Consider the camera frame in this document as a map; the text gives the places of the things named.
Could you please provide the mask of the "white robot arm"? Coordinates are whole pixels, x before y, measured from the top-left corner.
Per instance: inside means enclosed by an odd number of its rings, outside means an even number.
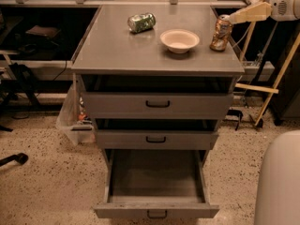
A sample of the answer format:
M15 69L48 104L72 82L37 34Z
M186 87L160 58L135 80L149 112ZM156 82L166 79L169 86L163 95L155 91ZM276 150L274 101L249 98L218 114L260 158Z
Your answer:
M232 24L295 21L300 0L259 0L229 16ZM300 131L277 136L268 146L260 169L254 225L300 225Z

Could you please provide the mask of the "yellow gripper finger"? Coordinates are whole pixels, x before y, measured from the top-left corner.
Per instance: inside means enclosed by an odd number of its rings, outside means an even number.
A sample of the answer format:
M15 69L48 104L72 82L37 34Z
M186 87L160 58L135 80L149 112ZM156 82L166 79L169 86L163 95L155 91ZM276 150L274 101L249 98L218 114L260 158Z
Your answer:
M229 16L229 21L232 24L265 21L271 12L272 8L269 3L258 2L235 11Z

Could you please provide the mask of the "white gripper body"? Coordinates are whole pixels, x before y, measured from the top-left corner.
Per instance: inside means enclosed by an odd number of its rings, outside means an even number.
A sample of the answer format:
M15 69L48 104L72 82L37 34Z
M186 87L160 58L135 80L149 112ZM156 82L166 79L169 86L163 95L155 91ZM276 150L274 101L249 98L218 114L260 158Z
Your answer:
M300 0L269 0L272 6L271 18L275 21L300 19Z

